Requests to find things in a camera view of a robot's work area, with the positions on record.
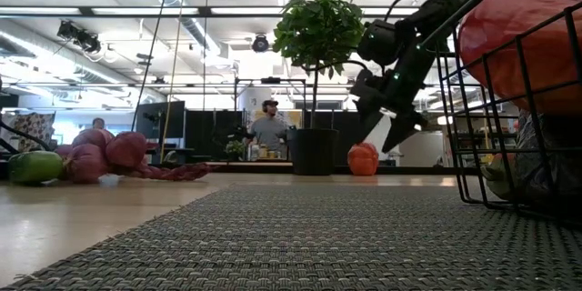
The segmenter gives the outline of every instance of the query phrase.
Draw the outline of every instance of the gray shirt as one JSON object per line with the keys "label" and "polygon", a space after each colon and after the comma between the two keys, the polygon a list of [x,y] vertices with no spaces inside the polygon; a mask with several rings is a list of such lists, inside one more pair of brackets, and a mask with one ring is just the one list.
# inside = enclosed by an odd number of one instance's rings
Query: gray shirt
{"label": "gray shirt", "polygon": [[270,151],[284,151],[285,147],[279,142],[286,136],[286,126],[274,117],[262,117],[257,119],[249,131],[256,137],[260,145],[265,145]]}

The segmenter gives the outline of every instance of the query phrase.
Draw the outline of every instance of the tree trunk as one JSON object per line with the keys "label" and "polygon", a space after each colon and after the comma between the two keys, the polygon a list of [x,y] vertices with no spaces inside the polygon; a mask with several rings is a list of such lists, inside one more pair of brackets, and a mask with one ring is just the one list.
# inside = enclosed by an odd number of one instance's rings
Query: tree trunk
{"label": "tree trunk", "polygon": [[316,128],[316,109],[317,109],[317,81],[319,80],[319,60],[316,63],[316,80],[313,83],[313,104],[311,105],[311,124],[310,128]]}

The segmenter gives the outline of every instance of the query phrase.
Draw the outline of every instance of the potted plant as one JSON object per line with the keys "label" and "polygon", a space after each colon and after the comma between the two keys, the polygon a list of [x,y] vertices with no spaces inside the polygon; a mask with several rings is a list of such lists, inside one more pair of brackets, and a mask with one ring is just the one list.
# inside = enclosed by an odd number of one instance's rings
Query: potted plant
{"label": "potted plant", "polygon": [[289,130],[287,142],[296,174],[330,175],[338,132],[317,128],[319,75],[341,74],[342,63],[356,49],[364,26],[362,10],[352,0],[290,0],[276,26],[273,51],[314,75],[310,128]]}
{"label": "potted plant", "polygon": [[230,141],[226,144],[225,152],[228,155],[228,161],[239,161],[245,152],[245,145],[240,141]]}

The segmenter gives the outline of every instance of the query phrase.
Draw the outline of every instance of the cap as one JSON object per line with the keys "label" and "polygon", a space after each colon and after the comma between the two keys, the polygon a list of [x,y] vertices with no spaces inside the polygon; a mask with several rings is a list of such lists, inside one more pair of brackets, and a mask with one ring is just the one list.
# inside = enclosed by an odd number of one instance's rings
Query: cap
{"label": "cap", "polygon": [[265,105],[279,105],[279,102],[276,100],[265,100],[263,101],[263,106]]}

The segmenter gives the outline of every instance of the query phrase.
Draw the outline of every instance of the woven mat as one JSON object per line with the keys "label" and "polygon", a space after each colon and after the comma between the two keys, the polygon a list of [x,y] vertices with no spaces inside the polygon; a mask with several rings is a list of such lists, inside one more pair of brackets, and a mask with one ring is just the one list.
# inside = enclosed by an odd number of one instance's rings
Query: woven mat
{"label": "woven mat", "polygon": [[3,290],[582,290],[582,234],[456,188],[233,186]]}

